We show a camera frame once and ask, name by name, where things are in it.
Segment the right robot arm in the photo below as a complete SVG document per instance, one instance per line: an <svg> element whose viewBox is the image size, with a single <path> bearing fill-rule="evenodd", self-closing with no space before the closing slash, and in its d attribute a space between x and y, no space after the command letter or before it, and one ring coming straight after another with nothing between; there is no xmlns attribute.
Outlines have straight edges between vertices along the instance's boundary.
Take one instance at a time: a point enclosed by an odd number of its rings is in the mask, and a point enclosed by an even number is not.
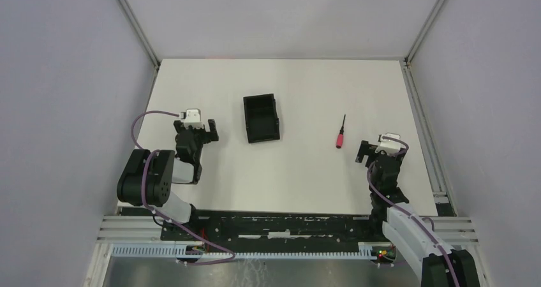
<svg viewBox="0 0 541 287"><path fill-rule="evenodd" d="M409 204L398 185L403 159L409 146L399 136L386 134L377 144L361 141L356 162L367 168L375 231L401 252L421 286L480 286L474 257L454 249L426 223Z"/></svg>

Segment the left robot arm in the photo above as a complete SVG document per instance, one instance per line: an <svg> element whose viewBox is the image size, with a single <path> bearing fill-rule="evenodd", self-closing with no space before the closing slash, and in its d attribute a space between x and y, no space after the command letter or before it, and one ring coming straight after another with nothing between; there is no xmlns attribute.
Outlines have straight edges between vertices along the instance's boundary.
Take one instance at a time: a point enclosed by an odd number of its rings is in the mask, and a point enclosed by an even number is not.
<svg viewBox="0 0 541 287"><path fill-rule="evenodd" d="M209 131L174 121L175 150L162 150L149 159L148 149L134 150L117 183L120 202L142 207L146 205L166 220L181 224L190 222L195 206L172 192L172 185L198 184L202 174L201 155L205 144L217 142L216 122L208 120Z"/></svg>

